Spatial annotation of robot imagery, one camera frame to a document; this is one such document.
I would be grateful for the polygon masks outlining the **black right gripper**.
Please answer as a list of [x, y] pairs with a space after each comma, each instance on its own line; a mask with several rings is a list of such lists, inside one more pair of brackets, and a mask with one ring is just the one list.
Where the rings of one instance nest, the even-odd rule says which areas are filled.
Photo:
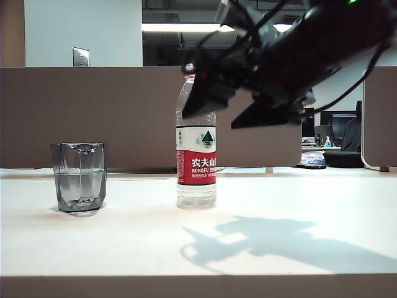
[[263, 48], [248, 46], [237, 60], [226, 50], [210, 55], [198, 44], [198, 68], [189, 71], [194, 83], [183, 105], [185, 119], [228, 107], [236, 91], [251, 92], [253, 103], [231, 123], [232, 129], [283, 125], [288, 117], [304, 116], [304, 101], [315, 84], [315, 44], [296, 32], [283, 34]]

